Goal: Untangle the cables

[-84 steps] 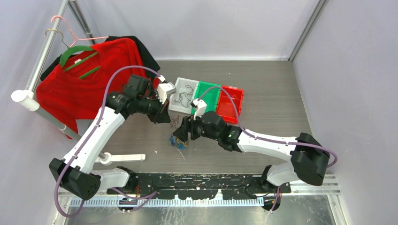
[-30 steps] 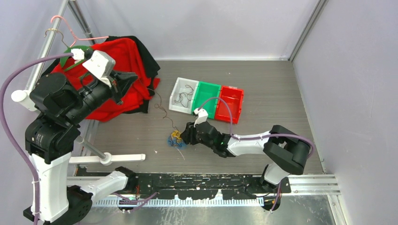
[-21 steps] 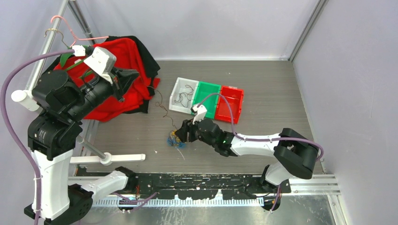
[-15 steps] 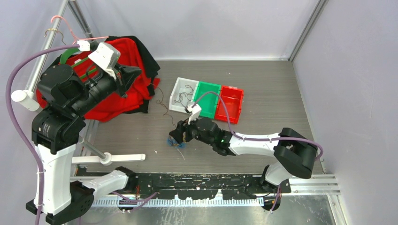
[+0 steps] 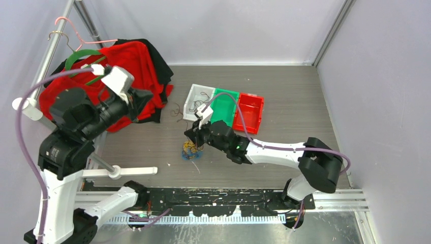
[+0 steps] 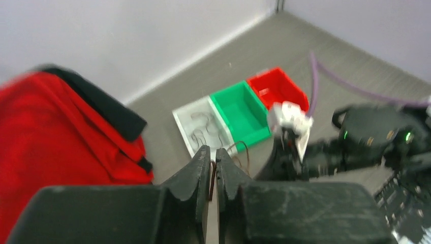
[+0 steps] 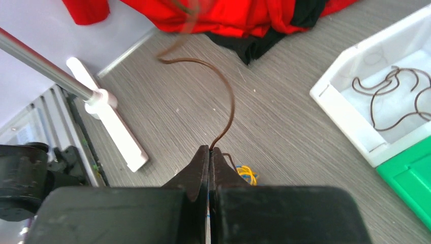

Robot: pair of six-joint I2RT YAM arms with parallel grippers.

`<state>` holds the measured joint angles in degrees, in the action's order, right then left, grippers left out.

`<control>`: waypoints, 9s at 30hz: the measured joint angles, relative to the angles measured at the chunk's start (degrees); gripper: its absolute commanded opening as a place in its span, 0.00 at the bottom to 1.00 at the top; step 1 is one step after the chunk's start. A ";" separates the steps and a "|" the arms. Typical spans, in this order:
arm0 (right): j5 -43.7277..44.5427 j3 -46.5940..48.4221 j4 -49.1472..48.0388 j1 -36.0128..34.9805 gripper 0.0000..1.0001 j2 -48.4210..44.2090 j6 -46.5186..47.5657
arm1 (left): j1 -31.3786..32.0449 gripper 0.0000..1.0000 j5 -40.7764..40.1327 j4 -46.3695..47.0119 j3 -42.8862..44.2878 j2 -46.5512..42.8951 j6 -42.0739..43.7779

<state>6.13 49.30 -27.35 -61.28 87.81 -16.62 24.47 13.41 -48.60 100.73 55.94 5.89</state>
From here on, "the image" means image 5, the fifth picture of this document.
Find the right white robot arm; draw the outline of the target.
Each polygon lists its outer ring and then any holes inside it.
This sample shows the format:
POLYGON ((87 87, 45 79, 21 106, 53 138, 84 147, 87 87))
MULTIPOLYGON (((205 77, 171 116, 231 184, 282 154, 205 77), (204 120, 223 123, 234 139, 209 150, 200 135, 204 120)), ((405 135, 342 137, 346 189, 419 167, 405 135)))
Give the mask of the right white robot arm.
POLYGON ((206 144, 224 152, 236 164, 265 163, 298 169, 300 176, 287 181, 282 195, 284 206, 290 209, 315 191, 334 193, 342 171, 342 156, 315 137, 293 144, 264 142, 236 134, 222 120, 205 125, 196 121, 184 135, 198 147, 206 144))

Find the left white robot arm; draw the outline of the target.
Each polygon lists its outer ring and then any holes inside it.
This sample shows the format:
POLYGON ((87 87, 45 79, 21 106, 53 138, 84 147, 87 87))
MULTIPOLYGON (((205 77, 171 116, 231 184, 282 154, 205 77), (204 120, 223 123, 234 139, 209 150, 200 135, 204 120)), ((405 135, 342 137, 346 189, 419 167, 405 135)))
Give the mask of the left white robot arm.
POLYGON ((111 94, 94 105, 79 87, 55 97, 50 111, 56 129, 41 143, 38 157, 47 196, 41 198, 35 228, 24 235, 27 243, 37 243, 38 237, 42 243, 90 243, 110 218, 130 207, 147 206, 147 188, 132 180, 92 207, 76 208, 75 198, 87 159, 95 151, 94 139, 122 117, 139 114, 152 97, 148 90, 130 88, 125 98, 111 94))

